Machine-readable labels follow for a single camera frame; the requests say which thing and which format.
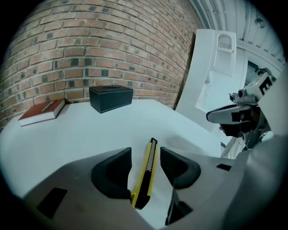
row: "white table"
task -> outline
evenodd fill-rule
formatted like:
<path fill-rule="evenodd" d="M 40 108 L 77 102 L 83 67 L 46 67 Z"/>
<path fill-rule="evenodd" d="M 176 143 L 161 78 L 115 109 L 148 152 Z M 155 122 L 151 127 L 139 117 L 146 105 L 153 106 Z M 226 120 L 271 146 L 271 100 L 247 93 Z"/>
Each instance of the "white table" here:
<path fill-rule="evenodd" d="M 13 118 L 0 134 L 0 166 L 9 188 L 20 198 L 69 162 L 126 147 L 132 147 L 128 178 L 132 190 L 152 137 L 159 147 L 221 154 L 220 143 L 211 133 L 154 100 L 133 100 L 131 105 L 103 114 L 88 102 L 66 105 L 57 119 L 26 127 L 18 119 Z M 138 213 L 154 228 L 163 227 L 171 194 L 158 154 L 150 201 Z"/>

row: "box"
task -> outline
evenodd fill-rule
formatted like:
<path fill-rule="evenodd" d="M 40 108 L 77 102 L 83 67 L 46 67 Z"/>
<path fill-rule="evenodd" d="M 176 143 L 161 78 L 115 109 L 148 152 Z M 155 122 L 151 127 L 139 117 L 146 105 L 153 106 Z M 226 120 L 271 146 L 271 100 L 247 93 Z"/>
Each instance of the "box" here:
<path fill-rule="evenodd" d="M 104 113 L 132 103 L 133 89 L 120 86 L 89 87 L 90 104 L 99 113 Z"/>

